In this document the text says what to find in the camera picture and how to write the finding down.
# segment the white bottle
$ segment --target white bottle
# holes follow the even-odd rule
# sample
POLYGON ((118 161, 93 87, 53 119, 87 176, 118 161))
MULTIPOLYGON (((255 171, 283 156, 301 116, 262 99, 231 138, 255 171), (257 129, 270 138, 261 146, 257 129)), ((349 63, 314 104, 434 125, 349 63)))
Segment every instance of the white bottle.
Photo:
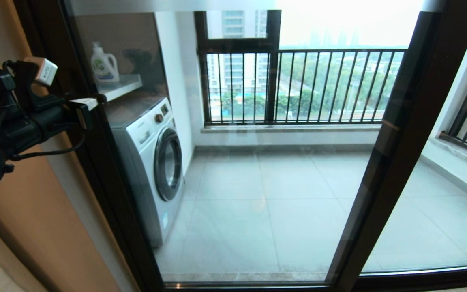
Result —
POLYGON ((93 69, 95 80, 98 82, 120 81, 115 56, 113 54, 106 54, 98 41, 93 42, 91 68, 93 69))

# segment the washing machine door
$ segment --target washing machine door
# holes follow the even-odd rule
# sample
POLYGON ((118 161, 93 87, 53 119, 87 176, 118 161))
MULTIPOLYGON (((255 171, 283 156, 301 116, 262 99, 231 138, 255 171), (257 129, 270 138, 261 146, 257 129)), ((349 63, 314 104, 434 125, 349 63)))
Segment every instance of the washing machine door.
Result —
POLYGON ((165 128, 161 131, 154 154, 154 180, 158 194, 164 201, 172 200, 182 181, 180 140, 176 131, 165 128))

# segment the tiled floor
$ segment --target tiled floor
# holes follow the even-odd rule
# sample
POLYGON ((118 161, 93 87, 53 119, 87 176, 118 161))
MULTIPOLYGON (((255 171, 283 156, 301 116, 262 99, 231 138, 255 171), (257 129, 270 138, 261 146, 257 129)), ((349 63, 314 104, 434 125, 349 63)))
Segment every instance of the tiled floor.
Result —
MULTIPOLYGON (((165 281, 321 280, 370 154, 195 153, 165 281)), ((467 194, 417 163, 364 271, 467 264, 467 194)))

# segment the washing machine control panel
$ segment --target washing machine control panel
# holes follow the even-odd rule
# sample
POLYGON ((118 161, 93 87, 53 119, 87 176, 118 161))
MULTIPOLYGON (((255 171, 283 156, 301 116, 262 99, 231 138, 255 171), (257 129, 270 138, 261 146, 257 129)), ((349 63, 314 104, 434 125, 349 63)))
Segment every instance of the washing machine control panel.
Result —
POLYGON ((141 150, 148 141, 156 139, 156 133, 170 118, 172 118, 172 109, 169 100, 164 98, 158 105, 131 123, 126 130, 136 148, 141 150))

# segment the beige wall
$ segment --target beige wall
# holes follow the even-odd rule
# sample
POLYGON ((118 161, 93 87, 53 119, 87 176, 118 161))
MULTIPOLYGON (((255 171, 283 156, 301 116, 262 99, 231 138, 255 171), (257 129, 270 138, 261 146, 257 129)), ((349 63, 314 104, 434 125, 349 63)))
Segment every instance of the beige wall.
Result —
MULTIPOLYGON (((0 0, 0 64, 29 49, 11 0, 0 0)), ((30 152, 65 148, 66 135, 30 152)), ((0 182, 0 237, 51 291, 136 291, 76 156, 15 163, 0 182)))

